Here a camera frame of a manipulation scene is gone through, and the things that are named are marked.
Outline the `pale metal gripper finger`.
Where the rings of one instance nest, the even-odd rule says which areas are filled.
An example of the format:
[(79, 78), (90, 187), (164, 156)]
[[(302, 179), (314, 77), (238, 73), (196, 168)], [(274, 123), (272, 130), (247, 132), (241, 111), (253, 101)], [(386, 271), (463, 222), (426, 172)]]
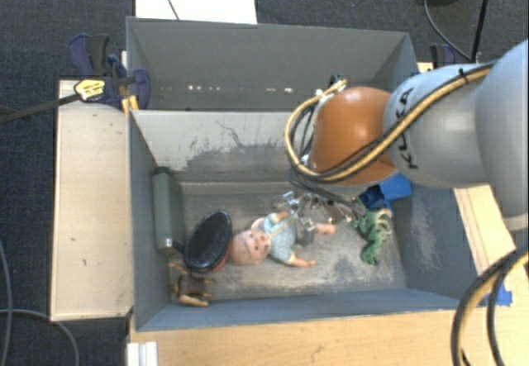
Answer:
[(302, 217), (300, 219), (300, 233), (299, 244), (301, 246), (309, 246), (315, 240), (317, 225), (309, 218)]
[(277, 212), (295, 212), (297, 209), (299, 209), (299, 201), (296, 198), (296, 194), (292, 191), (289, 191), (278, 197), (275, 197), (271, 202), (271, 207)]

